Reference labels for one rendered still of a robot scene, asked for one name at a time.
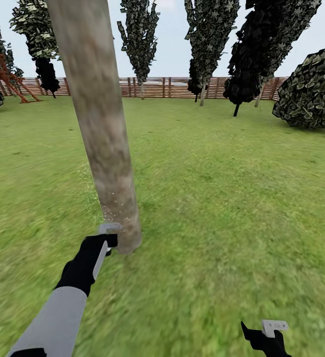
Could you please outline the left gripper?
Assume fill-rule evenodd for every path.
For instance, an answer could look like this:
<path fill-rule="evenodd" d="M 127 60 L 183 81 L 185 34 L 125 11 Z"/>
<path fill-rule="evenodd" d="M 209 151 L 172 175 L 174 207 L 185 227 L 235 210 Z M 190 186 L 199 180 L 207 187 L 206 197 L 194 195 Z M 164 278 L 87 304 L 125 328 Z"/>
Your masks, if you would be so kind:
<path fill-rule="evenodd" d="M 103 234 L 103 237 L 107 239 L 107 247 L 112 248 L 118 246 L 118 235 L 117 234 Z"/>

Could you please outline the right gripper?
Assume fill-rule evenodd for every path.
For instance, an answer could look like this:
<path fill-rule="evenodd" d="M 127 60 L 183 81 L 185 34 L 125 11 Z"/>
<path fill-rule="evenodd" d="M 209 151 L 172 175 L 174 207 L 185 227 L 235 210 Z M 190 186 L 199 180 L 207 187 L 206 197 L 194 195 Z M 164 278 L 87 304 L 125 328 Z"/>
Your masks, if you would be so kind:
<path fill-rule="evenodd" d="M 246 340 L 250 340 L 251 346 L 255 350 L 262 350 L 269 357 L 269 353 L 273 348 L 281 348 L 285 350 L 284 338 L 280 332 L 275 331 L 275 338 L 266 337 L 261 330 L 249 330 L 243 322 L 241 327 Z"/>

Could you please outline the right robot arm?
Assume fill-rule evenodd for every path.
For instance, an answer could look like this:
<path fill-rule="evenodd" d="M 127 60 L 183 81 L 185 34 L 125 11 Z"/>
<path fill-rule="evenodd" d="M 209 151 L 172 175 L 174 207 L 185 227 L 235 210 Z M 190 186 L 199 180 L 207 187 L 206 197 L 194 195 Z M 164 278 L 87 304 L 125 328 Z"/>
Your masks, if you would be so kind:
<path fill-rule="evenodd" d="M 280 331 L 287 331 L 289 325 L 281 320 L 261 320 L 264 329 L 249 330 L 243 322 L 241 327 L 246 340 L 250 340 L 255 350 L 262 350 L 267 357 L 288 357 L 285 352 L 284 338 Z"/>

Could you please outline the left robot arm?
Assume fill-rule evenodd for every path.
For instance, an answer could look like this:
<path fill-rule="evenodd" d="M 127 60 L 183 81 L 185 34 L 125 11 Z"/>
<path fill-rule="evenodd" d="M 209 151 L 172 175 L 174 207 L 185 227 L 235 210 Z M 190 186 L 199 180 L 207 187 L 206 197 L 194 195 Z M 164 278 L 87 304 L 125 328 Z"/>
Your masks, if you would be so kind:
<path fill-rule="evenodd" d="M 118 235 L 108 231 L 121 227 L 120 223 L 101 223 L 97 235 L 83 240 L 48 301 L 5 357 L 72 357 L 91 286 L 107 248 L 118 246 Z"/>

